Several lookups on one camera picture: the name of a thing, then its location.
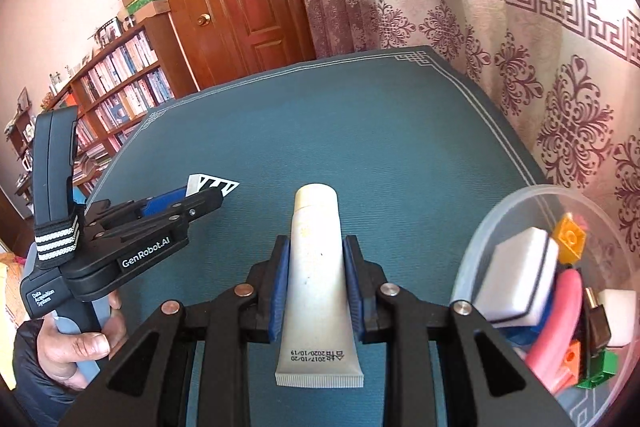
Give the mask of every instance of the green toy block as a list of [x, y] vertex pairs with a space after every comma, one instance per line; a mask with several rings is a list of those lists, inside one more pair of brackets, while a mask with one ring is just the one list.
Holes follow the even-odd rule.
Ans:
[[591, 359], [589, 374], [576, 387], [593, 389], [613, 377], [618, 370], [618, 356], [605, 349], [597, 357]]

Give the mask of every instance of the silver rivet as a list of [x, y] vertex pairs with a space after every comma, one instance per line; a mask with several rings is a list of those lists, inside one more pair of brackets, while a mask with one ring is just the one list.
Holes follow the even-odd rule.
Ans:
[[392, 282], [385, 282], [380, 286], [380, 291], [388, 297], [395, 297], [400, 293], [400, 286]]
[[455, 311], [458, 315], [468, 315], [471, 313], [471, 304], [466, 301], [455, 301], [453, 303], [453, 311]]
[[234, 288], [234, 293], [238, 297], [248, 297], [253, 292], [254, 292], [254, 287], [246, 282], [243, 282]]
[[165, 315], [173, 315], [180, 310], [180, 302], [178, 301], [164, 301], [160, 306], [162, 313]]

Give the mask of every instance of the person's arm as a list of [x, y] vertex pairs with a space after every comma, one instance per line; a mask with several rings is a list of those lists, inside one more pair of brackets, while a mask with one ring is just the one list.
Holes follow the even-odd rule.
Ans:
[[87, 386], [76, 362], [111, 358], [127, 339], [117, 293], [109, 295], [111, 318], [102, 333], [63, 335], [51, 315], [24, 322], [14, 344], [14, 396], [38, 427], [55, 427]]

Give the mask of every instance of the transparent bowl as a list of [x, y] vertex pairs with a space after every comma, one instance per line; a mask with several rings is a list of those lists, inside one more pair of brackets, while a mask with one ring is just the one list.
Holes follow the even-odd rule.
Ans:
[[[504, 198], [478, 226], [458, 269], [451, 302], [473, 302], [481, 286], [496, 245], [528, 229], [538, 227], [551, 232], [562, 214], [570, 212], [587, 229], [587, 242], [577, 267], [584, 285], [596, 294], [605, 288], [631, 289], [640, 295], [640, 278], [633, 270], [631, 256], [612, 220], [593, 201], [580, 192], [554, 185], [521, 188]], [[638, 306], [634, 340], [628, 346], [613, 349], [618, 354], [618, 373], [595, 389], [572, 387], [558, 396], [578, 427], [596, 425], [600, 416], [616, 398], [638, 359]]]

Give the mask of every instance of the white sponge block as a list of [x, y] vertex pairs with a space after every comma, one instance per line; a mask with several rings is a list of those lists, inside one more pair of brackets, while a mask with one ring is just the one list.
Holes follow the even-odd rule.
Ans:
[[530, 229], [495, 247], [474, 302], [496, 328], [540, 322], [554, 281], [558, 244], [545, 230]]
[[598, 293], [598, 302], [607, 314], [611, 340], [607, 346], [622, 347], [634, 339], [636, 322], [636, 292], [633, 290], [603, 290]]

